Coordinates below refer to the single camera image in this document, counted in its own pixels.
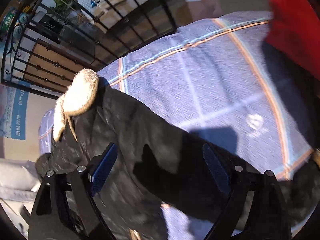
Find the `black quilted shearling jacket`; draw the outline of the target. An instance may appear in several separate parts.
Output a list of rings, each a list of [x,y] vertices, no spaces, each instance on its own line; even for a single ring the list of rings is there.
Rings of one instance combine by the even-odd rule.
[[[102,190],[91,195],[90,161],[109,143],[118,156]],[[204,161],[208,144],[229,176],[220,192]],[[161,205],[212,222],[208,239],[290,239],[290,228],[319,206],[315,158],[291,181],[167,123],[146,105],[103,85],[83,69],[56,102],[51,153],[39,157],[42,180],[29,235],[40,239],[166,239]]]

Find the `pile of white clothes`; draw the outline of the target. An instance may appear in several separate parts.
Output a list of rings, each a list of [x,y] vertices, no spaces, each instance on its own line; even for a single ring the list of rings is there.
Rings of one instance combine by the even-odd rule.
[[[1,159],[1,208],[23,238],[28,238],[29,225],[21,212],[31,212],[39,187],[34,162]]]

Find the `blue plaid bed sheet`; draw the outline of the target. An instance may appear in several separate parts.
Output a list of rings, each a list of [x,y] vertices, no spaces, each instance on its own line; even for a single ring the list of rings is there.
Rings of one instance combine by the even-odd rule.
[[[319,164],[313,77],[266,42],[271,14],[234,12],[181,27],[97,73],[167,123],[277,181]],[[208,239],[213,224],[161,205],[166,239]]]

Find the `black iron bed footboard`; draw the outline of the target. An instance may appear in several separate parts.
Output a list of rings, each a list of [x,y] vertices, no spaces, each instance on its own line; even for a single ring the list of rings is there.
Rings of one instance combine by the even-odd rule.
[[[77,0],[1,0],[1,84],[56,98],[82,68],[99,71],[177,29],[168,0],[137,5],[111,28],[91,15],[106,32],[82,9]]]

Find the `red puffy garment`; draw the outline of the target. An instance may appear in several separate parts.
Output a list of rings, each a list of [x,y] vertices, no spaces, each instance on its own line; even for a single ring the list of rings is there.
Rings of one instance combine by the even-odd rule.
[[[319,80],[319,0],[268,0],[266,42]]]

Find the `brown paper shopping bag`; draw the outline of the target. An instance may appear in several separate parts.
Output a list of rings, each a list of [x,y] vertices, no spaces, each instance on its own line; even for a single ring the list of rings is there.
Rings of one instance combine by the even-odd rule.
[[[206,18],[218,18],[223,15],[218,0],[184,0],[176,11],[179,25],[188,25]]]

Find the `blue and white wall poster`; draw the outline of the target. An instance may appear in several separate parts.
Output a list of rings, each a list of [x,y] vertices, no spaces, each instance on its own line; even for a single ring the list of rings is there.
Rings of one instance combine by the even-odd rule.
[[[28,91],[1,84],[1,137],[25,140]]]

